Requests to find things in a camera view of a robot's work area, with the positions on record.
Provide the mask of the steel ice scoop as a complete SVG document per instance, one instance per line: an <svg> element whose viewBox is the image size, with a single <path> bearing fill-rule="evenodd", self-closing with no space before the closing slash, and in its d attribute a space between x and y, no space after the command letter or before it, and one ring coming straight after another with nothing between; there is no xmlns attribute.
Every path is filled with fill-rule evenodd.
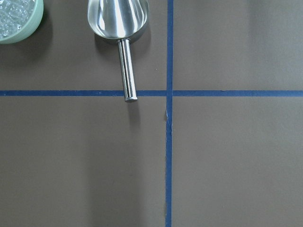
<svg viewBox="0 0 303 227"><path fill-rule="evenodd" d="M89 0L87 19L92 31L118 46L124 98L138 100L134 81L131 43L144 33L149 19L147 0Z"/></svg>

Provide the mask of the green bowl of ice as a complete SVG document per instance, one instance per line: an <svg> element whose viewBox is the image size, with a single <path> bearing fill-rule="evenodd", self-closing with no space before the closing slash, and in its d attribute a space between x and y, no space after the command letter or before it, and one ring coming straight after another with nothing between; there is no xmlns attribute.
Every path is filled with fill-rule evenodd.
<svg viewBox="0 0 303 227"><path fill-rule="evenodd" d="M42 0L2 0L0 2L0 43L13 44L31 36L42 21Z"/></svg>

